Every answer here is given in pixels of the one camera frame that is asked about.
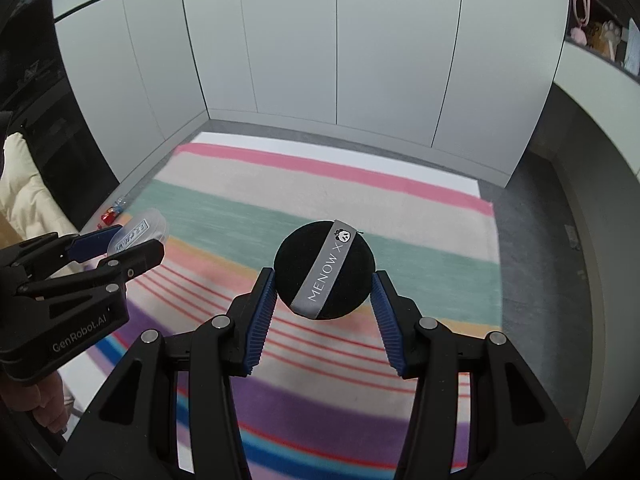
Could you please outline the person left hand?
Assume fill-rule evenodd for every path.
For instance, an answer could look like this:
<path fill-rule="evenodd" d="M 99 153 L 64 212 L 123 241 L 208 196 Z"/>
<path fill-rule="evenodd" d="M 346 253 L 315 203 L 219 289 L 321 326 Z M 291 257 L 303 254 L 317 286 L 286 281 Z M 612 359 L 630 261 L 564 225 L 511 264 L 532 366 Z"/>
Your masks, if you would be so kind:
<path fill-rule="evenodd" d="M 64 388 L 59 372 L 25 386 L 1 376 L 1 397 L 14 412 L 32 412 L 35 420 L 54 434 L 66 429 L 70 415 L 64 402 Z"/>

